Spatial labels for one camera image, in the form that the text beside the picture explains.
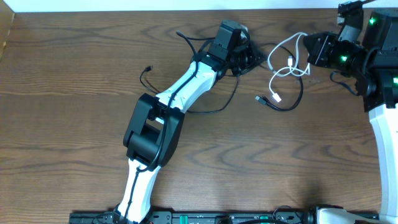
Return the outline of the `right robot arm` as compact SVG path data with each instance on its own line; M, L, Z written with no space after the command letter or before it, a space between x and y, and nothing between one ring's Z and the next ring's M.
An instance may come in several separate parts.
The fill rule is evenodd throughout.
M378 218L372 219L337 206L315 206L305 223L397 223L397 10L373 10L365 27L364 4L340 4L339 34L310 34L303 44L311 65L333 68L356 79L354 95L362 96L376 137L381 208Z

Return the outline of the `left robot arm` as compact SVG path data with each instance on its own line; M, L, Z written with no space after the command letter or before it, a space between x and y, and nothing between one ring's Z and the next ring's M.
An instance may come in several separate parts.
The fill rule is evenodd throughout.
M217 34L193 50L187 71L169 88L139 97L123 137L129 175L113 223L141 223L150 210L157 174L173 156L185 113L227 71L239 77L261 63L247 27L223 20Z

